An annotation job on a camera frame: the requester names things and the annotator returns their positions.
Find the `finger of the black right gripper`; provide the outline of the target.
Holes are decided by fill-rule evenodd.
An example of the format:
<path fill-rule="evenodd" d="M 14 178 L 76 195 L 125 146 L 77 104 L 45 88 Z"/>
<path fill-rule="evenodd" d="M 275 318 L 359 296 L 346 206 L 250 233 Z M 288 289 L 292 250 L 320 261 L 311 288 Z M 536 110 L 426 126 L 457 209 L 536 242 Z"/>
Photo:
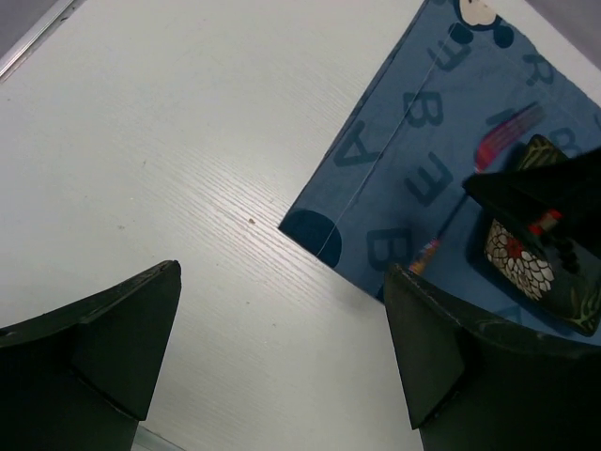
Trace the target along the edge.
<path fill-rule="evenodd" d="M 473 175 L 463 188 L 535 255 L 577 244 L 600 257 L 599 148 L 549 165 Z"/>

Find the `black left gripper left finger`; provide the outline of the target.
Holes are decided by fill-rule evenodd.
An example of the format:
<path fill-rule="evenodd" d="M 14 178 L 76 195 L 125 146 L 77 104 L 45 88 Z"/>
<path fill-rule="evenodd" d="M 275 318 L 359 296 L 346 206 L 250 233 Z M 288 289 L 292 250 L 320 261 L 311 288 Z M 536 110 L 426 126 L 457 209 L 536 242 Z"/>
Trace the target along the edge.
<path fill-rule="evenodd" d="M 2 328 L 2 449 L 131 449 L 149 412 L 180 292 L 180 264 L 165 260 Z"/>

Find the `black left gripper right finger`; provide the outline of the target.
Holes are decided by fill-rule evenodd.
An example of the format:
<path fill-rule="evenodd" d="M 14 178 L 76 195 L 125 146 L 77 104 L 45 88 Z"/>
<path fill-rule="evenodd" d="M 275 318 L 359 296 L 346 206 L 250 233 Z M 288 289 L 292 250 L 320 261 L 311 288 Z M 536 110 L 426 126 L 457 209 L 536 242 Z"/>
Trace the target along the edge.
<path fill-rule="evenodd" d="M 426 450 L 596 450 L 600 349 L 456 298 L 400 265 L 384 304 Z"/>

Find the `silver fork pink band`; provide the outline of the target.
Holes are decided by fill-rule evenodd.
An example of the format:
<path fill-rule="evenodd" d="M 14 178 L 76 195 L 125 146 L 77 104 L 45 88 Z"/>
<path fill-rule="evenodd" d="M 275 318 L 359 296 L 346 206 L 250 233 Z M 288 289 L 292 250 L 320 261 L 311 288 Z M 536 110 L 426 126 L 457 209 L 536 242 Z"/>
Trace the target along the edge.
<path fill-rule="evenodd" d="M 480 142 L 474 156 L 474 173 L 484 172 L 501 153 L 512 146 L 522 135 L 539 124 L 545 116 L 543 107 L 538 102 L 532 102 L 506 119 Z M 408 269 L 415 274 L 422 274 L 425 267 L 438 251 L 440 243 L 451 222 L 466 203 L 468 195 L 463 193 L 453 209 L 445 218 L 436 235 L 411 261 Z"/>

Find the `black floral square plate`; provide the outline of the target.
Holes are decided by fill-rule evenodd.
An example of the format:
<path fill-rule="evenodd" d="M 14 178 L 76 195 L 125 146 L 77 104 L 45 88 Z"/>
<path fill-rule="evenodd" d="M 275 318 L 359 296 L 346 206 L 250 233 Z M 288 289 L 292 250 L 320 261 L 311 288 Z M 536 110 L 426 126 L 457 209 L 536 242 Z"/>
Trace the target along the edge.
<path fill-rule="evenodd" d="M 500 172 L 566 159 L 571 158 L 543 135 L 536 134 L 515 150 Z M 482 210 L 486 228 L 477 243 L 488 267 L 497 272 L 497 282 L 513 295 L 529 299 L 564 327 L 583 336 L 593 336 L 600 325 L 600 257 L 577 244 L 567 252 L 548 246 L 539 257 Z"/>

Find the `blue cartoon print cloth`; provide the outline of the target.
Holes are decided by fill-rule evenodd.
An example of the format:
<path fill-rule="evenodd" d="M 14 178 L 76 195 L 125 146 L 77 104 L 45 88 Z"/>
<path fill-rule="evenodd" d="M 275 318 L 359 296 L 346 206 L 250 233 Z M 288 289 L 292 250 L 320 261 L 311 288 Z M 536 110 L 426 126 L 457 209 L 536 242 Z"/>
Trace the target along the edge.
<path fill-rule="evenodd" d="M 600 142 L 600 108 L 485 1 L 426 1 L 336 136 L 280 228 L 348 282 L 381 299 L 464 193 L 482 139 L 532 102 L 536 132 L 566 156 Z M 424 270 L 431 284 L 505 319 L 598 344 L 497 282 L 467 199 Z"/>

